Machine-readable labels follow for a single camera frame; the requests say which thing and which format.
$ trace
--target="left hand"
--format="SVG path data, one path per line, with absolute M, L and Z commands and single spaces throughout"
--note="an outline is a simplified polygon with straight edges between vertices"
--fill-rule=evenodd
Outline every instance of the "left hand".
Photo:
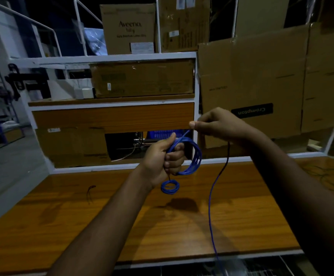
M 176 174 L 180 171 L 185 160 L 184 144 L 176 145 L 174 152 L 166 153 L 176 139 L 176 134 L 164 140 L 160 140 L 151 145 L 146 151 L 145 157 L 138 165 L 142 175 L 151 183 L 154 188 L 163 181 L 167 174 Z

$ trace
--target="wooden desk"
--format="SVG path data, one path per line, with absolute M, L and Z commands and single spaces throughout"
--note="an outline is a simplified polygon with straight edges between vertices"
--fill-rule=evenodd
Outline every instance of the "wooden desk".
M 297 160 L 301 166 L 334 168 L 326 157 Z M 120 262 L 155 262 L 212 256 L 208 195 L 222 164 L 202 165 L 178 177 L 173 196 L 155 189 L 146 199 Z M 0 218 L 0 273 L 46 271 L 100 211 L 129 170 L 47 177 Z M 88 187 L 91 201 L 87 201 Z M 298 249 L 286 220 L 252 162 L 229 164 L 212 196 L 217 250 L 226 254 Z

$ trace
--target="sticker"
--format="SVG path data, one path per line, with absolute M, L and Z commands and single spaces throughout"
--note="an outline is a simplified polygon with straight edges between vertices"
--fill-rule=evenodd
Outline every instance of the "sticker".
M 175 31 L 172 31 L 172 32 L 169 32 L 169 37 L 176 37 L 180 35 L 180 32 L 178 30 L 175 30 Z
M 258 104 L 256 106 L 241 107 L 232 109 L 231 112 L 240 119 L 267 115 L 273 113 L 273 104 Z
M 186 0 L 186 7 L 187 8 L 195 7 L 195 0 Z
M 52 128 L 52 129 L 48 129 L 48 132 L 60 132 L 61 129 L 60 128 Z
M 177 0 L 176 9 L 185 9 L 185 0 Z
M 154 53 L 154 43 L 130 43 L 132 54 L 150 54 Z

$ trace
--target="wooden drawer panel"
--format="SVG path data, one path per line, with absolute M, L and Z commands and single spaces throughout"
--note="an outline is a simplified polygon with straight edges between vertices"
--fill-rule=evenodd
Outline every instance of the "wooden drawer panel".
M 33 111 L 38 128 L 104 127 L 105 133 L 188 129 L 194 103 Z

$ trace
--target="right hand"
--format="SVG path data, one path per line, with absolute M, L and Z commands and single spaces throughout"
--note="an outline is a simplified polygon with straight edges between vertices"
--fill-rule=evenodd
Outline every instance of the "right hand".
M 189 122 L 189 125 L 202 134 L 238 143 L 247 140 L 256 130 L 228 110 L 220 107 L 203 114 L 197 121 Z

